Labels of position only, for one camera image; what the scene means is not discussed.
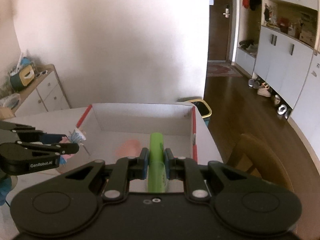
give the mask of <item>brown door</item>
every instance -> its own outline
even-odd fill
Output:
[[[208,60],[227,60],[232,0],[214,0],[210,5]]]

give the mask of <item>wooden chair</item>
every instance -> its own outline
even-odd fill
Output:
[[[250,134],[240,136],[227,165],[261,177],[293,192],[288,173],[279,158],[270,147]]]

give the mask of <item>door handle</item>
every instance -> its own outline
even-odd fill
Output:
[[[291,52],[290,52],[291,56],[293,55],[293,50],[294,50],[294,44],[292,44],[292,49],[291,49]]]

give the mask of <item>yellow bin rim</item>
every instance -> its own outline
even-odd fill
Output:
[[[202,102],[202,103],[204,103],[204,105],[205,105],[205,106],[208,108],[208,110],[209,110],[209,114],[202,115],[202,119],[211,116],[211,115],[212,115],[212,110],[211,110],[210,106],[207,104],[207,102],[204,101],[203,99],[200,99],[200,98],[199,98],[199,99],[191,99],[191,100],[188,100],[188,101],[186,101],[186,102],[193,103],[193,102],[199,102],[199,101]]]

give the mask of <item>blue cloth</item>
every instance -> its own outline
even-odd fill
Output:
[[[11,178],[7,178],[0,183],[0,206],[5,203],[7,194],[11,191],[12,182]]]

